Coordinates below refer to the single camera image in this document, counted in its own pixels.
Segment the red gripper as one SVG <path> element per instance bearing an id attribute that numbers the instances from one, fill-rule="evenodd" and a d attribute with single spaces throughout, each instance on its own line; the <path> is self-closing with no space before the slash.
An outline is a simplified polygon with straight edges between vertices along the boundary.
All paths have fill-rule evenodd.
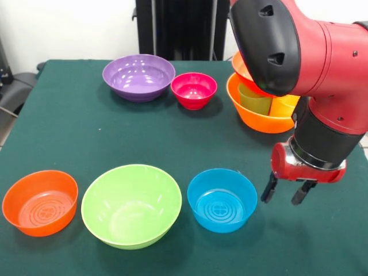
<path id="1" fill-rule="evenodd" d="M 268 203 L 272 199 L 278 179 L 305 181 L 291 200 L 293 205 L 299 205 L 303 202 L 310 189 L 316 186 L 316 182 L 338 182 L 343 178 L 346 167 L 346 160 L 335 170 L 319 170 L 307 166 L 294 156 L 288 143 L 277 143 L 271 153 L 272 172 L 260 199 L 264 203 Z"/>

